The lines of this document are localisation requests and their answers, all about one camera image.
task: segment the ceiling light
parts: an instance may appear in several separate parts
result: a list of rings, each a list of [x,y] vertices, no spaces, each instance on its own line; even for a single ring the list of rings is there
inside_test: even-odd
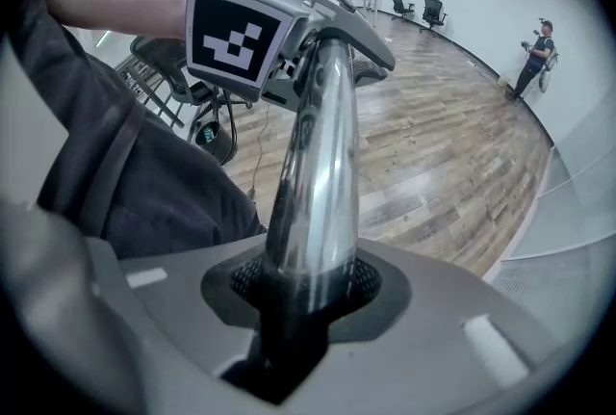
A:
[[[103,34],[103,36],[98,40],[98,42],[96,43],[96,45],[94,45],[95,47],[98,47],[101,43],[103,43],[103,40],[107,38],[107,36],[111,33],[110,30],[107,30],[107,32],[105,32]]]

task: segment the backpack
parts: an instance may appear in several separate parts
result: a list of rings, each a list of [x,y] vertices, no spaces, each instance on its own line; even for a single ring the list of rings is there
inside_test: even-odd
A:
[[[558,63],[558,51],[556,47],[552,49],[552,52],[546,59],[546,63],[544,64],[543,69],[539,73],[539,90],[542,93],[545,93],[548,90],[548,83],[550,82],[550,71],[553,70],[554,66]]]

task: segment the chrome pole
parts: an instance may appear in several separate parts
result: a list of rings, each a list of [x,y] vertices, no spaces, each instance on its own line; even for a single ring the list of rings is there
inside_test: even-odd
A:
[[[357,244],[357,108],[349,46],[317,44],[266,242],[266,270],[298,313],[346,298]]]

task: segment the mesh chair back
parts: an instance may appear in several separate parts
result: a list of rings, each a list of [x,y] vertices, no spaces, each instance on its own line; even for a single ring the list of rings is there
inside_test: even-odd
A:
[[[396,13],[404,13],[404,3],[402,0],[392,0],[394,1],[394,11]]]
[[[186,48],[182,40],[137,37],[131,42],[131,53],[168,82],[175,100],[192,105],[199,103],[195,101],[182,72],[186,63]]]
[[[423,0],[425,8],[423,10],[423,19],[430,22],[441,21],[441,9],[443,8],[443,2],[437,0]]]

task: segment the white wall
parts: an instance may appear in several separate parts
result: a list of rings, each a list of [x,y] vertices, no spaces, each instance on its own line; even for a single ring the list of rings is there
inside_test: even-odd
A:
[[[424,0],[415,3],[422,22]],[[539,17],[554,24],[560,53],[547,93],[526,100],[558,143],[616,84],[614,40],[594,0],[443,0],[446,26],[439,29],[515,84],[526,55],[520,41],[531,40]],[[381,9],[392,12],[391,0]]]

